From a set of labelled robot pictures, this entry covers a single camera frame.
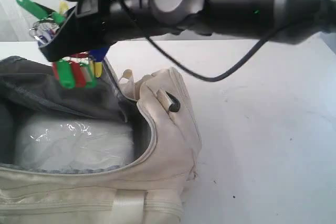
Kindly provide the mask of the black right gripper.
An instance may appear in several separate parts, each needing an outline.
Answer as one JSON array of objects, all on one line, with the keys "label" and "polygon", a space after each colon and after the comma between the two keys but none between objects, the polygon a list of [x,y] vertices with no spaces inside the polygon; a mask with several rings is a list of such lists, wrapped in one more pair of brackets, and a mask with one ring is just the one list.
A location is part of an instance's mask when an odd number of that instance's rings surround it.
[{"label": "black right gripper", "polygon": [[119,40],[113,33],[112,0],[80,0],[54,37],[38,49],[49,62],[92,49],[109,47]]}]

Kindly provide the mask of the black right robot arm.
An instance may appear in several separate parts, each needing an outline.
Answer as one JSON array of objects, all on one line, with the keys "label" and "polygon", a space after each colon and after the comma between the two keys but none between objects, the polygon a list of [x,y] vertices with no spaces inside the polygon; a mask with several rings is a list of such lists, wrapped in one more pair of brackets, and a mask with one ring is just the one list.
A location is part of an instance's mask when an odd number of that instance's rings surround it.
[{"label": "black right robot arm", "polygon": [[118,41],[178,35],[261,38],[297,44],[335,32],[335,0],[73,0],[56,35],[39,50],[50,62]]}]

